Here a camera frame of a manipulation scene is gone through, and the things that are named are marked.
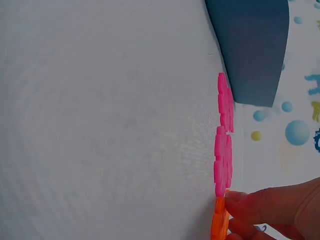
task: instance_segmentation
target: colorful pattern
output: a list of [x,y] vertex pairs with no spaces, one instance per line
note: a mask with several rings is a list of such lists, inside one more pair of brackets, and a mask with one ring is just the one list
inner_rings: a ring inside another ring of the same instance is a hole
[[[238,128],[234,136],[244,139],[234,146],[243,145],[243,155],[237,153],[237,166],[243,159],[239,164],[243,192],[319,177],[320,5],[316,0],[288,4],[289,34],[273,107],[236,105],[235,120],[244,125],[244,131]],[[266,232],[286,239],[272,227]]]

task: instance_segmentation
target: blue dot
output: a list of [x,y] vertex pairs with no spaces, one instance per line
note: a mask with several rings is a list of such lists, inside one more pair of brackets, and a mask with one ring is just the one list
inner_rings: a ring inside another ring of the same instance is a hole
[[290,113],[292,111],[292,109],[293,109],[293,106],[292,106],[291,102],[285,101],[284,103],[282,103],[281,108],[286,113]]
[[301,120],[290,122],[285,128],[285,137],[294,146],[305,144],[310,136],[308,125]]
[[299,16],[295,16],[293,20],[296,24],[302,24],[302,19]]
[[266,115],[264,111],[258,110],[253,113],[253,119],[256,120],[257,122],[262,122],[265,120]]

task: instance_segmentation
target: toy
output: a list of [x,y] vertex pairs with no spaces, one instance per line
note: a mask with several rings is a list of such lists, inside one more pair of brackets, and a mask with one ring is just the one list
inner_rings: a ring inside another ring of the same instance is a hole
[[228,233],[229,213],[225,208],[225,198],[217,197],[211,224],[211,240],[224,240]]
[[226,76],[222,72],[219,73],[217,87],[220,126],[216,128],[214,141],[213,179],[216,202],[212,217],[211,240],[224,240],[230,216],[225,208],[225,192],[231,187],[233,174],[232,138],[228,133],[234,132],[234,101]]

